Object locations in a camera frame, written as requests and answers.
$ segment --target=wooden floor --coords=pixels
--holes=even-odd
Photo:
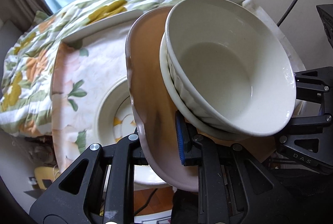
[[[134,191],[134,211],[136,211],[146,203],[150,193],[153,190],[154,189],[152,188],[152,189]],[[172,191],[171,186],[159,188],[152,196],[152,199],[150,200],[148,206],[137,215],[138,216],[149,215],[171,210],[173,196],[174,192]]]

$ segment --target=bowl rim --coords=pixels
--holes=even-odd
[[[93,130],[95,132],[95,136],[98,138],[99,142],[101,142],[101,139],[99,137],[99,115],[101,113],[101,110],[103,108],[103,105],[106,101],[106,99],[110,96],[111,93],[114,92],[114,90],[116,88],[118,88],[119,86],[123,86],[125,83],[127,83],[127,76],[123,76],[121,78],[119,78],[117,81],[115,81],[104,93],[104,96],[101,100],[101,102],[99,103],[99,106],[97,108],[97,112],[95,115],[95,119],[94,119],[94,125],[93,125]],[[145,172],[146,169],[151,169],[159,178],[160,180],[156,180],[155,182],[145,182],[144,180],[142,180],[143,176],[141,175],[143,172]],[[134,184],[136,186],[141,186],[141,187],[167,187],[169,186],[169,184],[167,182],[165,182],[155,171],[154,169],[152,169],[151,165],[148,166],[137,166],[136,167],[136,173],[139,174],[139,179],[138,176],[135,176],[135,180],[134,180]]]
[[[275,39],[275,41],[277,43],[280,44],[282,50],[284,51],[282,56],[285,56],[286,62],[288,62],[288,70],[290,71],[290,76],[292,76],[293,80],[294,80],[294,86],[293,86],[293,102],[290,102],[290,106],[289,109],[291,111],[294,110],[294,106],[295,106],[295,102],[296,102],[296,85],[295,85],[295,77],[292,71],[292,67],[289,61],[289,58],[282,46],[282,44],[280,43],[280,41],[278,40],[278,38],[273,34],[273,32],[266,26],[266,24],[264,22],[262,22],[257,16],[255,16],[253,13],[251,13],[249,10],[243,8],[242,6],[231,2],[229,0],[219,0],[221,4],[229,4],[231,7],[233,8],[237,8],[237,9],[241,9],[242,11],[246,11],[248,12],[247,14],[249,16],[251,16],[250,18],[252,19],[256,19],[257,21],[259,21],[260,25],[262,26],[262,28],[264,30],[266,30],[266,32],[268,32],[270,34],[271,37],[273,37]],[[170,60],[173,64],[173,67],[176,70],[176,73],[179,75],[180,79],[182,80],[184,87],[189,91],[189,93],[192,95],[192,97],[199,103],[199,105],[204,108],[211,116],[213,116],[214,118],[218,119],[219,121],[222,121],[224,124],[226,124],[227,126],[235,129],[238,133],[244,133],[246,135],[250,135],[250,136],[255,136],[255,137],[265,137],[265,136],[271,136],[273,134],[276,134],[277,132],[280,132],[289,122],[293,112],[289,113],[289,117],[287,118],[287,120],[284,121],[283,124],[281,124],[280,127],[278,127],[277,129],[270,131],[270,132],[265,132],[265,133],[257,133],[257,132],[253,132],[251,130],[247,130],[244,128],[241,128],[237,125],[235,125],[234,123],[232,123],[231,121],[229,121],[226,117],[224,117],[222,114],[220,114],[217,110],[215,110],[201,95],[200,93],[195,89],[195,87],[192,85],[192,83],[190,82],[189,78],[186,76],[185,72],[183,71],[183,69],[181,68],[176,55],[174,53],[174,50],[172,48],[171,45],[171,41],[170,41],[170,35],[169,35],[169,24],[170,24],[170,18],[172,16],[172,14],[174,13],[174,11],[183,3],[187,3],[188,0],[182,0],[180,2],[178,2],[169,12],[167,18],[166,18],[166,22],[165,22],[165,41],[166,41],[166,45],[167,45],[167,52],[168,55],[170,57]]]

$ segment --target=stacked bowls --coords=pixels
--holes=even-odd
[[[185,105],[215,137],[219,131],[273,135],[293,114],[296,86],[284,48],[261,20],[236,3],[179,2],[165,23],[160,60],[164,56],[182,101],[171,96],[161,63],[175,105]]]

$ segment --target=white ceramic bowl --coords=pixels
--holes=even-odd
[[[213,128],[208,124],[199,120],[184,104],[182,99],[180,98],[176,88],[174,87],[174,83],[171,79],[169,66],[168,66],[168,59],[167,59],[167,47],[165,44],[165,35],[163,35],[161,46],[159,49],[159,66],[161,69],[161,74],[163,78],[164,85],[166,90],[168,91],[170,98],[174,102],[175,106],[178,108],[180,113],[190,122],[192,123],[197,129],[200,131],[210,135],[211,137],[215,137],[221,140],[228,140],[228,141],[239,141],[248,138],[247,135],[242,134],[235,134],[223,131],[221,129]]]
[[[114,83],[104,95],[94,120],[94,132],[102,146],[114,144],[124,136],[132,134],[135,123],[129,97],[127,78]],[[134,167],[134,189],[161,188],[169,186],[150,166]]]
[[[279,40],[251,12],[227,0],[183,0],[168,15],[165,38],[174,86],[200,120],[251,136],[288,123],[293,71]]]

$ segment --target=metal screw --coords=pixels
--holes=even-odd
[[[287,141],[287,137],[286,136],[281,136],[280,137],[280,142],[281,143],[285,143]]]
[[[204,137],[202,135],[195,135],[194,136],[194,140],[196,140],[196,141],[201,141],[203,139],[204,139]]]
[[[98,143],[93,143],[89,146],[89,148],[92,150],[92,151],[96,151],[99,149],[99,144]]]
[[[131,134],[131,135],[128,136],[128,139],[132,140],[132,141],[137,140],[138,138],[139,138],[139,136],[137,134]]]
[[[241,144],[234,144],[232,149],[236,152],[240,152],[243,149],[243,146]]]

